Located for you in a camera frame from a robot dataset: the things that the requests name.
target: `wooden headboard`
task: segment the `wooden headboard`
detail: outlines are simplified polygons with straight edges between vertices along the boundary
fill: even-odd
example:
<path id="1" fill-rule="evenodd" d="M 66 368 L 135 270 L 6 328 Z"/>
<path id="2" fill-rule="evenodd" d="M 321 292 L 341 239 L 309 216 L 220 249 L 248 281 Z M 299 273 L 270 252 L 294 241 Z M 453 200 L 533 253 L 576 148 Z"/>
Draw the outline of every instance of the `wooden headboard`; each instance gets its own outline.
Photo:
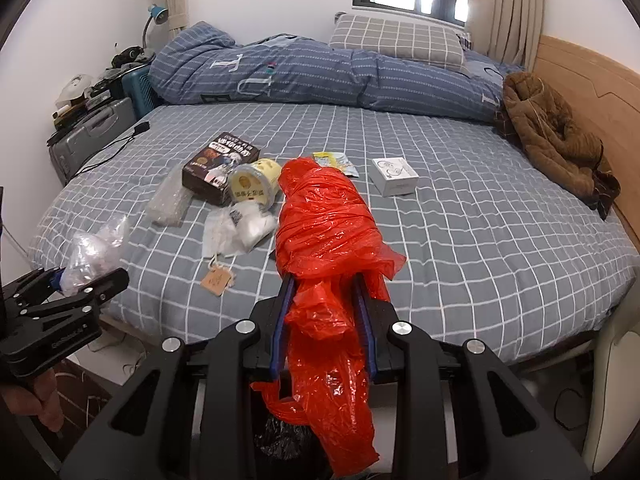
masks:
<path id="1" fill-rule="evenodd" d="M 540 37 L 534 72 L 598 134 L 622 193 L 618 216 L 640 250 L 640 74 L 593 50 Z"/>

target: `cardboard tag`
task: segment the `cardboard tag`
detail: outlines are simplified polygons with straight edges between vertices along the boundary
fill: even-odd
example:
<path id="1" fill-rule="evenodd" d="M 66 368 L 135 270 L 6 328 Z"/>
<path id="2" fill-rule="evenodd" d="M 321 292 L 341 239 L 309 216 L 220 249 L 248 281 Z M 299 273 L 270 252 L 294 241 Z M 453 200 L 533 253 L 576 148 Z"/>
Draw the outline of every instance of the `cardboard tag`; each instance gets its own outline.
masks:
<path id="1" fill-rule="evenodd" d="M 233 277 L 230 270 L 216 266 L 207 273 L 200 285 L 216 296 L 222 296 L 225 289 L 233 285 Z"/>

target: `gray suitcase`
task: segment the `gray suitcase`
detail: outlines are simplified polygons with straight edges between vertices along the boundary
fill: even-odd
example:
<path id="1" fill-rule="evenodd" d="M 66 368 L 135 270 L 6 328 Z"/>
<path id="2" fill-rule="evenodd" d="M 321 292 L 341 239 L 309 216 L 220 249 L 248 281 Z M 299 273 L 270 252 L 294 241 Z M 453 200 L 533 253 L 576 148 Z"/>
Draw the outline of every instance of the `gray suitcase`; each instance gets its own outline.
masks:
<path id="1" fill-rule="evenodd" d="M 112 140 L 136 123 L 131 99 L 113 102 L 85 117 L 63 139 L 49 147 L 53 167 L 64 186 Z"/>

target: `metal screw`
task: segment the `metal screw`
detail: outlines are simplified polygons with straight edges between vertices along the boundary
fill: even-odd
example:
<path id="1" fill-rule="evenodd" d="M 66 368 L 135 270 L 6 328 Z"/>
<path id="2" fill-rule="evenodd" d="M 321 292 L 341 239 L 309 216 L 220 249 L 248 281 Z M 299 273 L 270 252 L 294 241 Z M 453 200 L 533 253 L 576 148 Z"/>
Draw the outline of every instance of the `metal screw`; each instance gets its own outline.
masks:
<path id="1" fill-rule="evenodd" d="M 411 330 L 413 329 L 413 327 L 410 324 L 404 321 L 398 321 L 394 323 L 394 325 L 391 328 L 398 335 L 407 335 L 411 333 Z"/>
<path id="2" fill-rule="evenodd" d="M 249 334 L 255 330 L 255 323 L 250 319 L 243 319 L 236 324 L 236 330 L 241 334 Z"/>
<path id="3" fill-rule="evenodd" d="M 177 337 L 170 337 L 162 341 L 162 350 L 165 352 L 175 352 L 180 348 L 180 340 Z"/>
<path id="4" fill-rule="evenodd" d="M 478 339 L 472 339 L 471 341 L 466 342 L 466 349 L 469 350 L 472 354 L 481 354 L 486 349 L 484 343 Z"/>

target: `bed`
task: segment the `bed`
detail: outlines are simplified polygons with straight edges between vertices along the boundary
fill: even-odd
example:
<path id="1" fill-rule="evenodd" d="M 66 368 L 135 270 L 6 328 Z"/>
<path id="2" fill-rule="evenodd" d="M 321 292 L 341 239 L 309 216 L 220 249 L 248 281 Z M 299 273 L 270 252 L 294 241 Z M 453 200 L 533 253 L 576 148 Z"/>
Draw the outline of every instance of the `bed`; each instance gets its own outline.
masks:
<path id="1" fill-rule="evenodd" d="M 108 313 L 146 334 L 188 342 L 212 337 L 279 289 L 269 258 L 273 237 L 228 260 L 236 282 L 218 298 L 199 284 L 207 272 L 200 251 L 212 206 L 194 199 L 179 228 L 158 227 L 143 215 L 168 171 L 223 131 L 280 163 L 346 152 L 385 242 L 408 257 L 388 283 L 399 316 L 440 340 L 478 337 L 505 362 L 599 329 L 640 264 L 615 214 L 602 221 L 487 124 L 247 102 L 163 106 L 145 120 L 148 132 L 63 189 L 38 226 L 31 257 L 35 266 L 63 266 L 76 230 L 96 232 L 114 211 L 129 215 L 122 262 L 130 287 Z M 420 175 L 417 195 L 382 198 L 366 167 L 377 156 L 404 156 Z"/>

